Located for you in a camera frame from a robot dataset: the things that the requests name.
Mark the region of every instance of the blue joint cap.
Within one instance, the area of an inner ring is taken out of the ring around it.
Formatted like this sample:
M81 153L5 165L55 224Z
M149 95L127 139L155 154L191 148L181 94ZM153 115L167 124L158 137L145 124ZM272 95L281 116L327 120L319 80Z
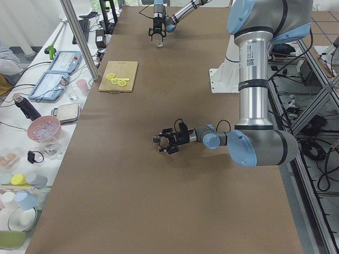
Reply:
M229 34L237 33L247 21L256 0L237 0L231 8L227 21Z
M176 27L176 25L167 25L165 29L166 29L167 32L170 33L170 32L174 31L175 27Z
M255 167L257 157L248 137L241 131L232 130L228 134L227 146L232 160L243 167Z
M279 34L271 40L272 44L280 44L300 40L309 34L311 23L307 23L286 33Z
M212 124L206 124L206 126L208 128L210 128L211 131L216 131L216 129L214 129L213 125Z
M203 137L202 142L205 145L205 147L211 150L217 149L220 146L220 139L214 133L206 134Z

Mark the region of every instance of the cutting board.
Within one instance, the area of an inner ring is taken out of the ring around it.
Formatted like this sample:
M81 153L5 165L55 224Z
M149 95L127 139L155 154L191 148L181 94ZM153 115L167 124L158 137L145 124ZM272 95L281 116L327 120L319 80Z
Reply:
M118 92L123 91L131 93L134 87L138 62L136 61L109 61L104 75L102 77L99 91L101 92ZM110 80L106 79L108 73L114 73L116 78L129 78L126 86L113 85Z

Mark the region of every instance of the clear glass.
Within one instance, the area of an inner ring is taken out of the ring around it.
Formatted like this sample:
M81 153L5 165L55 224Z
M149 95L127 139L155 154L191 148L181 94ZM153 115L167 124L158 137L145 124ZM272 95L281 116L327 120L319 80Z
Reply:
M68 84L67 86L64 86L64 91L65 93L67 94L68 98L71 100L71 101L75 101L78 99L78 96L76 95L73 87Z
M159 33L153 34L152 42L158 47L163 46L163 37Z
M65 151L62 149L59 141L55 137L51 137L47 140L40 140L40 143L43 147L45 155L50 158L57 158L62 160L65 154Z

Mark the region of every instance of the small cup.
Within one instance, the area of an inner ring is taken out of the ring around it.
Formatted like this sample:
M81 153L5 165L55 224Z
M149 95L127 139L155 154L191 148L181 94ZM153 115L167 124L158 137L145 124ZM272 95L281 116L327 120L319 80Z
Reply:
M2 194L1 201L6 209L15 210L19 207L14 198L14 192L5 192L4 194Z
M13 175L11 173L5 173L0 176L1 185L11 185L11 179Z
M26 182L26 177L23 174L16 174L12 177L11 179L11 184L15 185L15 186L30 186L27 182Z
M88 92L90 91L88 86L87 86L87 81L85 79L79 79L76 82L76 85L80 88L80 91L84 96L88 95Z
M24 211L32 209L38 204L38 199L29 192L18 192L14 200Z
M26 175L26 182L29 185L34 186L38 189L44 188L47 184L47 181L48 179L46 176L43 176L43 175L40 175L34 172L28 173Z

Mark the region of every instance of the label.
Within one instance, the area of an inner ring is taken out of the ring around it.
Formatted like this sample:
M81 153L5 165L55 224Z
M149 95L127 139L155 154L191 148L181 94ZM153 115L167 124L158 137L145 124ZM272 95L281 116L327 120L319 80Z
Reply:
M260 45L258 43L251 43L243 46L243 52L240 56L241 68L258 66L258 53L260 52Z

